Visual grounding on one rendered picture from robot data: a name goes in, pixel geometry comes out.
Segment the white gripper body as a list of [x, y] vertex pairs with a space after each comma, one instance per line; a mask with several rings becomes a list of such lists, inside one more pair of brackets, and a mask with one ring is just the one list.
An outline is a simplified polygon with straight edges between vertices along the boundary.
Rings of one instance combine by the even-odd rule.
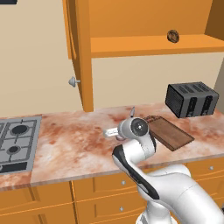
[[119, 137], [118, 128], [112, 128], [112, 129], [105, 129], [103, 131], [103, 135], [105, 137]]

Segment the brown wooden cutting board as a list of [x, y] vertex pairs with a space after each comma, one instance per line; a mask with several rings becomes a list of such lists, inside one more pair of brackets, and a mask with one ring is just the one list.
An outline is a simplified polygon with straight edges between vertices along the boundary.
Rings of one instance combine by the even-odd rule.
[[149, 124], [152, 135], [170, 151], [176, 151], [194, 140], [192, 136], [162, 116], [148, 115], [144, 120]]

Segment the orange cabinet door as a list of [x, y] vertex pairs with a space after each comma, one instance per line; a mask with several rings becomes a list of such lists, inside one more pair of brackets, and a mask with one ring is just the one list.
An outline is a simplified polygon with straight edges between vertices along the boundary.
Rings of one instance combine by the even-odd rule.
[[94, 110], [88, 0], [62, 0], [68, 58], [73, 62], [83, 110]]

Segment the brown round bread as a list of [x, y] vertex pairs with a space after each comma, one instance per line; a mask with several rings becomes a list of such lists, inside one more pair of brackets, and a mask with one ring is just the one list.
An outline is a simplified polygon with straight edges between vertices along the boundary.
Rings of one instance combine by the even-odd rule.
[[179, 33], [176, 30], [169, 30], [167, 32], [167, 39], [172, 43], [179, 42]]

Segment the orange drawer front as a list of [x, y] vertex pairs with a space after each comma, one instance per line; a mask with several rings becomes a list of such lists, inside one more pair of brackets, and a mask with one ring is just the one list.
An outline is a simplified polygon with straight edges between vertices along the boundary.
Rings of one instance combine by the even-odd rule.
[[78, 224], [135, 224], [146, 205], [137, 192], [80, 201], [76, 203]]
[[[121, 185], [122, 180], [126, 181], [126, 185]], [[136, 183], [125, 173], [83, 178], [73, 182], [74, 196], [77, 201], [134, 192], [136, 189]]]
[[224, 176], [198, 179], [197, 182], [219, 206], [224, 203]]
[[206, 179], [224, 175], [224, 157], [215, 157], [186, 164], [194, 179]]
[[68, 182], [0, 192], [0, 215], [71, 203]]

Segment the grey round door knob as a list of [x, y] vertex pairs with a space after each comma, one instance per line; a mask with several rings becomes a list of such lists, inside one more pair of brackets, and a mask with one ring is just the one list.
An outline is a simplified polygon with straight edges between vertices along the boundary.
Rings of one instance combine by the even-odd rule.
[[72, 77], [69, 81], [68, 81], [68, 83], [72, 86], [72, 87], [76, 87], [76, 85], [77, 85], [77, 83], [80, 83], [80, 81], [79, 80], [76, 80], [74, 77]]

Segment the black toaster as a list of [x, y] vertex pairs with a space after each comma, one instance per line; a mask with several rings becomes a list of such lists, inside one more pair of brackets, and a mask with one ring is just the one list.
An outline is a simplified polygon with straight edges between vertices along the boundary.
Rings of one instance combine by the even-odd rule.
[[166, 106], [177, 118], [209, 116], [214, 113], [219, 94], [203, 82], [169, 84]]

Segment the grey gas hob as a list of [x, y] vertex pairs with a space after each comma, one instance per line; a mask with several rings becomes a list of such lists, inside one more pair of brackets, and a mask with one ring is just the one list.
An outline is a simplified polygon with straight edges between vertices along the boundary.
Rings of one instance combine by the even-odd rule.
[[42, 116], [0, 119], [0, 175], [30, 172]]

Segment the orange open wall cabinet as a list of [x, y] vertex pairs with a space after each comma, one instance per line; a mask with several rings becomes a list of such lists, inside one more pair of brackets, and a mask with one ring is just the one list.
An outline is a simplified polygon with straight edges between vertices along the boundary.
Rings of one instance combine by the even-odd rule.
[[89, 17], [94, 58], [224, 52], [224, 0], [89, 0]]

